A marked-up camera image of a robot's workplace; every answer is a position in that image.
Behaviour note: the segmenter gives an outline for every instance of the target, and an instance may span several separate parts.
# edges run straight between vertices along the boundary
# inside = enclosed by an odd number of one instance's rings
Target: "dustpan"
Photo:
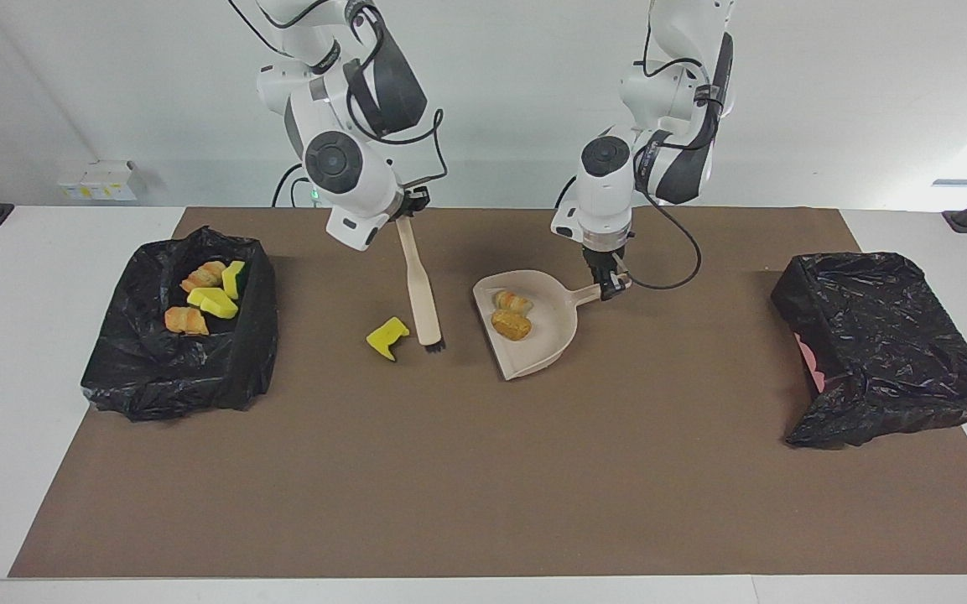
[[[503,290],[531,299],[534,304],[527,314],[532,332],[524,340],[509,340],[491,325],[494,294]],[[472,294],[502,377],[509,381],[552,366],[574,339],[576,307],[599,299],[601,290],[598,285],[591,285],[570,291],[547,273],[511,271],[480,279],[472,287]]]

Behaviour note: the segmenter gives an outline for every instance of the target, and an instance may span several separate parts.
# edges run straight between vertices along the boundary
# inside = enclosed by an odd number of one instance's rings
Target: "brown table surface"
[[[549,211],[415,218],[449,348],[404,341],[390,363],[363,339],[411,326],[394,229],[356,253],[322,211],[187,210],[176,237],[211,225],[272,256],[271,391],[158,424],[89,412],[11,576],[967,574],[962,429],[782,442],[808,390],[768,294],[797,253],[858,251],[840,214],[674,214],[700,278],[582,307],[563,358],[506,383],[471,286],[515,268],[587,285]],[[663,218],[634,228],[642,279],[688,270]]]

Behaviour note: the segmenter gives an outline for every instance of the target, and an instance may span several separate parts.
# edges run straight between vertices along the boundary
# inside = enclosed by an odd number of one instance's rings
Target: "black trash bag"
[[[210,336],[172,333],[164,312],[185,306],[181,280],[210,260],[246,263],[237,317],[204,313]],[[97,409],[133,421],[243,410],[271,385],[277,349],[275,273],[263,246],[203,226],[184,240],[142,245],[129,259],[81,387]]]
[[[967,422],[967,343],[912,260],[797,256],[771,299],[818,382],[790,445],[862,445]]]

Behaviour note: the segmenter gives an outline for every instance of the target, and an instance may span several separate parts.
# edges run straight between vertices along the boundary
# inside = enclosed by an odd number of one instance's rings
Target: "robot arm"
[[[326,232],[364,251],[388,221],[426,204],[407,194],[371,142],[418,125],[427,97],[371,1],[257,4],[272,45],[293,57],[261,69],[260,98],[283,115],[312,186],[333,206]],[[353,41],[342,45],[330,33],[338,27]],[[346,46],[360,47],[361,56]]]
[[[621,80],[621,100],[636,126],[607,130],[580,154],[574,194],[560,203],[551,230],[583,246],[602,299],[625,289],[615,255],[624,256],[632,236],[633,196],[685,203],[710,177],[732,66],[725,31],[732,5],[652,0],[644,61]],[[652,39],[673,60],[647,60]]]

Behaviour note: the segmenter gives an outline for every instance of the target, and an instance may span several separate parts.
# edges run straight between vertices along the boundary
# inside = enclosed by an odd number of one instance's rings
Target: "pink object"
[[[804,353],[804,362],[808,364],[808,371],[812,373],[812,382],[815,383],[815,387],[818,388],[819,394],[822,390],[825,390],[825,374],[818,371],[818,361],[815,360],[815,352],[808,345],[804,344],[803,340],[800,340],[800,334],[793,333],[793,336],[797,337],[797,344],[800,345],[800,351]]]

